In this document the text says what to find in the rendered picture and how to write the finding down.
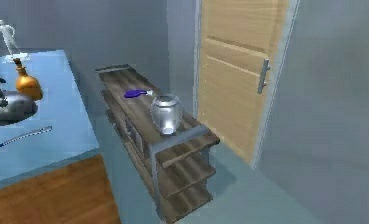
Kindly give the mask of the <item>light wooden room door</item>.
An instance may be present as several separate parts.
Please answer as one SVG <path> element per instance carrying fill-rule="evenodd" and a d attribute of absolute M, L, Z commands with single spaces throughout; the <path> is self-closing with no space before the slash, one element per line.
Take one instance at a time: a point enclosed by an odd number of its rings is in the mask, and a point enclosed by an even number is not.
<path fill-rule="evenodd" d="M 263 60 L 274 59 L 290 0 L 202 0 L 198 119 L 251 162 L 266 98 Z"/>

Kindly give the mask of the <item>blue spray bottle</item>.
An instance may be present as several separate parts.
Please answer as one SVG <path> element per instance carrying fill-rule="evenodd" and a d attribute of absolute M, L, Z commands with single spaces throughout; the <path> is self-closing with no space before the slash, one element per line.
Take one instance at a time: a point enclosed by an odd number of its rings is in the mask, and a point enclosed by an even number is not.
<path fill-rule="evenodd" d="M 153 95 L 153 91 L 152 90 L 142 90 L 142 89 L 132 89 L 132 90 L 127 90 L 124 94 L 125 98 L 137 98 L 140 95 L 149 95 L 152 96 Z"/>

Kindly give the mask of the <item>blue topped wooden counter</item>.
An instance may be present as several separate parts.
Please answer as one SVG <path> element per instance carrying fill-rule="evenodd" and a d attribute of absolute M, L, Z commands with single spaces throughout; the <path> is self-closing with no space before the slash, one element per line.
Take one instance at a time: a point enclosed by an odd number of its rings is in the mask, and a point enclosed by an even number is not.
<path fill-rule="evenodd" d="M 0 149 L 0 224 L 121 224 L 66 53 L 33 53 L 25 65 L 44 98 L 33 117 L 0 127 L 0 141 L 53 130 Z"/>

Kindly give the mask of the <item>silver metal vase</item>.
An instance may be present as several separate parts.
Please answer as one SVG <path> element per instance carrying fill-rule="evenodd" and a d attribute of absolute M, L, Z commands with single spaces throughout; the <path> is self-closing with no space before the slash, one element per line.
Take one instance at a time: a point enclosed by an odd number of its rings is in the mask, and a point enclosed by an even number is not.
<path fill-rule="evenodd" d="M 152 121 L 162 135 L 172 135 L 178 129 L 183 117 L 183 105 L 178 96 L 159 95 L 151 104 Z"/>

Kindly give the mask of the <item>amber glass bottle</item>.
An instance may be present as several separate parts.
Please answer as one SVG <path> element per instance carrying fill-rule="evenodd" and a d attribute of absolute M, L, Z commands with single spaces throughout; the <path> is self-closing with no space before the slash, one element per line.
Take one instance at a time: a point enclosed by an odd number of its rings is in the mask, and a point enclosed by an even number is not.
<path fill-rule="evenodd" d="M 13 61 L 18 73 L 15 83 L 17 91 L 31 97 L 34 101 L 41 100 L 43 91 L 39 81 L 27 73 L 26 67 L 19 58 L 14 58 Z"/>

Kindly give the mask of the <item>brown wooden shelf unit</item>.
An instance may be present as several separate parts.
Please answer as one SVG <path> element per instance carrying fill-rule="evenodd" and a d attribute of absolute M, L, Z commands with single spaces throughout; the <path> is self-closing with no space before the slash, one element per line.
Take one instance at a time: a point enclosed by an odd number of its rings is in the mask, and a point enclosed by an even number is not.
<path fill-rule="evenodd" d="M 106 114 L 156 204 L 161 220 L 174 224 L 212 200 L 207 179 L 216 173 L 209 164 L 209 149 L 219 138 L 184 113 L 174 136 L 163 136 L 154 125 L 151 96 L 126 99 L 132 89 L 160 90 L 130 65 L 96 71 L 105 89 Z"/>

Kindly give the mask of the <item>blue handled kitchen utensil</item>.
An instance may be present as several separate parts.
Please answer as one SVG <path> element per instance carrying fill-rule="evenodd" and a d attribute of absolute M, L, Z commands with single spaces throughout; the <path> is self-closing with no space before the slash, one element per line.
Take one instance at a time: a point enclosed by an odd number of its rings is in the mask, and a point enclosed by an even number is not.
<path fill-rule="evenodd" d="M 30 131 L 30 132 L 21 134 L 19 136 L 13 137 L 11 139 L 8 139 L 8 140 L 0 143 L 0 148 L 6 146 L 8 144 L 11 144 L 11 143 L 13 143 L 15 141 L 18 141 L 20 139 L 23 139 L 23 138 L 27 138 L 27 137 L 30 137 L 30 136 L 34 136 L 34 135 L 38 135 L 38 134 L 43 134 L 43 133 L 46 133 L 46 132 L 50 132 L 50 131 L 52 131 L 52 129 L 53 129 L 52 126 L 46 126 L 46 127 L 43 127 L 43 128 L 37 129 L 37 130 L 33 130 L 33 131 Z"/>

